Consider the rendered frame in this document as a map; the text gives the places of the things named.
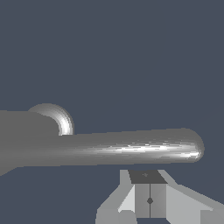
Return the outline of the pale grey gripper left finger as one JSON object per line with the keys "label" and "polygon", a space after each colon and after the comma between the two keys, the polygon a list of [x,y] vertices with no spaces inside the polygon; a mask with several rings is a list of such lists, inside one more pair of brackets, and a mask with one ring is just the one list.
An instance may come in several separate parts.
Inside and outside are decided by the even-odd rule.
{"label": "pale grey gripper left finger", "polygon": [[120,170],[120,184],[97,209],[95,224],[137,224],[150,217],[149,186],[132,184],[127,170]]}

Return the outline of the chrome rounded faucet body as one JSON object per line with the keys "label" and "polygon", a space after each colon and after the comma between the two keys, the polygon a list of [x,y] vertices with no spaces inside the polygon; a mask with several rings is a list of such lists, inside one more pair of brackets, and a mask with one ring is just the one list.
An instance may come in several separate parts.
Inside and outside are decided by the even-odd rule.
{"label": "chrome rounded faucet body", "polygon": [[61,106],[51,103],[41,103],[29,109],[29,112],[39,113],[42,116],[52,118],[59,127],[59,135],[72,135],[74,133],[74,121],[70,114]]}

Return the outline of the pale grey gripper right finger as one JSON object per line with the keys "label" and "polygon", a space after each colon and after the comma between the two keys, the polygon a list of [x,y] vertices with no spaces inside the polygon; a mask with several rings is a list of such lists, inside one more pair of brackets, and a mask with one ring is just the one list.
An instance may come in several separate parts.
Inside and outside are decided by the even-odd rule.
{"label": "pale grey gripper right finger", "polygon": [[145,216],[171,224],[224,224],[224,205],[179,185],[164,170],[145,173]]}

